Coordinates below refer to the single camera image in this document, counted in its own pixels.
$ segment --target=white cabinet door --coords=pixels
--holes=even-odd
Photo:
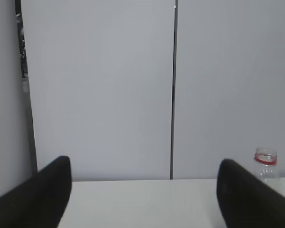
[[[167,179],[174,0],[23,0],[38,168]]]
[[[285,175],[285,0],[180,0],[174,177],[247,168],[273,147]]]

